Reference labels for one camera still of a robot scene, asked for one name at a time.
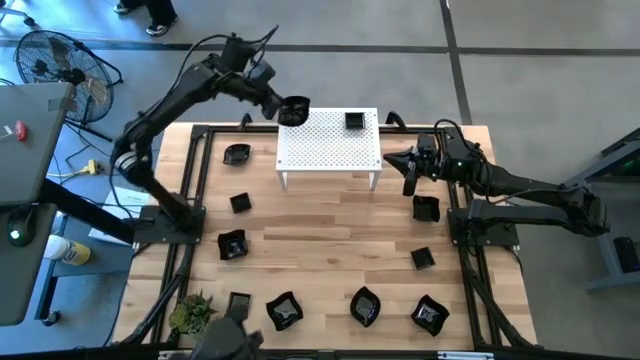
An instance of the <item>person's leg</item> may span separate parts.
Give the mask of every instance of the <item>person's leg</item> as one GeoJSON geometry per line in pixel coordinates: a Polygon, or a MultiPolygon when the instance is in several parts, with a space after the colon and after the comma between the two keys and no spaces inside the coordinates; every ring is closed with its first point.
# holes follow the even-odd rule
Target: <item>person's leg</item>
{"type": "Polygon", "coordinates": [[[113,7],[113,11],[119,15],[126,15],[142,5],[142,0],[120,0],[113,7]]]}
{"type": "Polygon", "coordinates": [[[171,25],[178,20],[178,15],[173,9],[171,0],[145,0],[145,4],[151,15],[151,26],[147,28],[147,34],[151,36],[164,35],[171,25]]]}

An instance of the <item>gray concrete floor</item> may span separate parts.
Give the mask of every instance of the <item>gray concrete floor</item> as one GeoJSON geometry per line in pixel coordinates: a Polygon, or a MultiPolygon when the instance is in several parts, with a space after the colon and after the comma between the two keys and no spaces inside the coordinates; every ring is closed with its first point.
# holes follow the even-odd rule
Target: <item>gray concrete floor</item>
{"type": "MultiPolygon", "coordinates": [[[[144,33],[149,20],[143,9],[120,18],[106,0],[15,1],[10,6],[26,9],[44,29],[81,40],[180,44],[215,32],[259,37],[280,24],[273,44],[447,45],[438,0],[174,3],[181,21],[158,39],[144,33]]],[[[640,6],[634,0],[450,0],[449,5],[459,46],[640,46],[640,6]]],[[[0,23],[0,41],[18,39],[26,32],[20,18],[7,16],[0,23]]],[[[0,47],[0,77],[20,82],[9,45],[0,47]]],[[[137,110],[164,94],[184,55],[183,51],[96,52],[125,77],[125,83],[116,87],[112,110],[96,124],[113,136],[137,110]]],[[[192,60],[205,54],[198,51],[192,60]]],[[[271,52],[267,59],[278,72],[273,86],[283,94],[309,96],[313,106],[377,107],[381,115],[395,110],[411,123],[461,118],[447,54],[271,52]]],[[[638,57],[461,56],[472,121],[489,126],[498,164],[546,181],[567,179],[593,162],[602,148],[638,127],[639,65],[638,57]]],[[[221,97],[194,107],[180,120],[237,121],[246,110],[246,104],[221,97]]],[[[56,149],[59,159],[81,146],[73,133],[63,136],[56,149]]],[[[109,149],[99,140],[96,145],[109,149]]],[[[90,151],[76,161],[79,165],[100,156],[90,151]]],[[[106,179],[100,178],[80,178],[69,188],[96,200],[108,192],[106,179]]],[[[86,233],[77,230],[76,236],[86,236],[82,231],[86,233]]],[[[587,293],[584,284],[604,275],[593,239],[533,226],[519,227],[519,232],[540,344],[640,357],[640,287],[587,293]]],[[[0,328],[0,354],[102,345],[116,316],[124,279],[123,274],[64,279],[54,299],[64,322],[44,328],[30,320],[32,306],[23,324],[0,328]],[[27,334],[36,332],[47,341],[28,340],[27,334]]],[[[37,285],[34,299],[38,293],[37,285]]]]}

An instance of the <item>gray desk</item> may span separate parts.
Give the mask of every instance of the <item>gray desk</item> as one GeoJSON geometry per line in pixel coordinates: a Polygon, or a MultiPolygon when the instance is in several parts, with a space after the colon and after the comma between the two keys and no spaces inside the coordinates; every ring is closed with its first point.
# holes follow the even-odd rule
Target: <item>gray desk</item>
{"type": "MultiPolygon", "coordinates": [[[[67,83],[0,86],[0,127],[27,127],[27,140],[11,136],[0,140],[0,206],[30,204],[38,199],[66,114],[60,104],[72,94],[67,83]]],[[[20,323],[26,314],[56,206],[35,208],[36,235],[25,247],[7,239],[8,214],[0,214],[0,325],[20,323]]]]}

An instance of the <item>electric fan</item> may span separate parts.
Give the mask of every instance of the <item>electric fan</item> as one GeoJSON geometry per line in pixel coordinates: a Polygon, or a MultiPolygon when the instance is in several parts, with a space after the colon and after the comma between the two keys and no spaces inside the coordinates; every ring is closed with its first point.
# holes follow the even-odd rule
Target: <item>electric fan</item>
{"type": "Polygon", "coordinates": [[[117,68],[82,42],[54,31],[26,34],[18,43],[14,60],[25,83],[64,81],[75,86],[76,106],[67,112],[67,119],[80,123],[73,125],[81,128],[107,115],[113,105],[113,86],[122,82],[117,68]],[[103,64],[118,73],[118,81],[111,81],[103,64]]]}

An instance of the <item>table leg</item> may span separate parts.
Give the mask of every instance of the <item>table leg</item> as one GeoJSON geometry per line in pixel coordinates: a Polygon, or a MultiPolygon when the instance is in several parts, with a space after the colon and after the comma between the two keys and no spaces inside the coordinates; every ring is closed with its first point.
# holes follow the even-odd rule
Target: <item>table leg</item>
{"type": "Polygon", "coordinates": [[[378,178],[380,178],[381,171],[373,171],[369,173],[369,190],[373,191],[376,189],[376,185],[378,184],[378,178]]]}
{"type": "Polygon", "coordinates": [[[280,180],[280,187],[282,191],[287,191],[287,173],[284,171],[276,171],[278,173],[278,179],[280,180]]]}

